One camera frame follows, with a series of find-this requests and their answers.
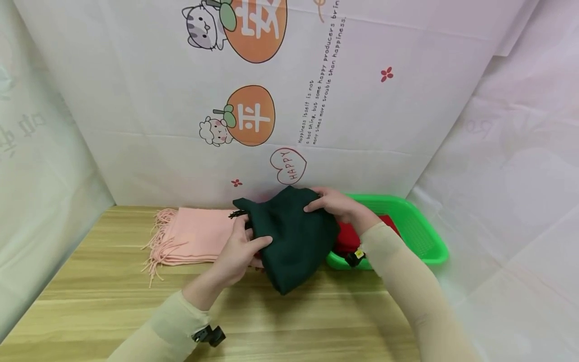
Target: plastic basket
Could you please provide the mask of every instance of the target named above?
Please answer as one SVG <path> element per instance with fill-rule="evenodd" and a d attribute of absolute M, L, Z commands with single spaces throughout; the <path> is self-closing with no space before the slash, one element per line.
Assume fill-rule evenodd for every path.
<path fill-rule="evenodd" d="M 428 220 L 412 203 L 389 195 L 349 195 L 377 215 L 388 215 L 394 221 L 400 236 L 425 264 L 438 265 L 448 259 L 448 249 Z M 331 252 L 326 257 L 331 268 L 352 269 L 344 258 Z M 371 270 L 366 258 L 355 269 Z"/>

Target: red flower graphic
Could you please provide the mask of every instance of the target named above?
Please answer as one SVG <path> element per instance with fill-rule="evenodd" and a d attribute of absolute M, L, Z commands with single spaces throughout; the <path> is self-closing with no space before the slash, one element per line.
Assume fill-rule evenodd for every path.
<path fill-rule="evenodd" d="M 380 72 L 380 74 L 382 74 L 382 83 L 384 83 L 388 78 L 394 78 L 394 74 L 392 74 L 392 67 L 388 67 L 388 69 Z"/>

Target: green cloth bag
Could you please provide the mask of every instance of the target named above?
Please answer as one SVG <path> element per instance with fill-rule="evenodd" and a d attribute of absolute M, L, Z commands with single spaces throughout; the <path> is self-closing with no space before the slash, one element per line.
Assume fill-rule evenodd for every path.
<path fill-rule="evenodd" d="M 230 217 L 249 215 L 246 228 L 254 237 L 271 236 L 260 252 L 263 267 L 273 287 L 288 294 L 312 276 L 334 248 L 340 227 L 325 210 L 306 213 L 303 208 L 319 198 L 311 189 L 288 186 L 269 201 L 256 203 L 237 199 L 240 211 Z"/>

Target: beige arm sleeve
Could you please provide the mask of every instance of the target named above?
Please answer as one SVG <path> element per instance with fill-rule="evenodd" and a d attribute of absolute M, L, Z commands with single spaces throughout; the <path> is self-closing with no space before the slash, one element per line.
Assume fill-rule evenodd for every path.
<path fill-rule="evenodd" d="M 362 250 L 410 323 L 423 362 L 479 361 L 430 269 L 383 222 L 360 237 Z"/>
<path fill-rule="evenodd" d="M 167 298 L 108 361 L 183 362 L 197 346 L 191 336 L 209 325 L 209 321 L 207 312 L 192 306 L 179 291 Z"/>

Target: wooden tabletop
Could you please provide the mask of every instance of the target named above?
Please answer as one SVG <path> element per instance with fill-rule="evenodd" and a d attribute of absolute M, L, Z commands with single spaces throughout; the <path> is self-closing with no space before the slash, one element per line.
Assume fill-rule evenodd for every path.
<path fill-rule="evenodd" d="M 208 268 L 141 273 L 158 209 L 106 211 L 0 346 L 0 361 L 104 361 L 165 298 Z M 373 272 L 323 266 L 282 297 L 253 270 L 211 310 L 227 339 L 188 361 L 419 361 L 408 322 Z"/>

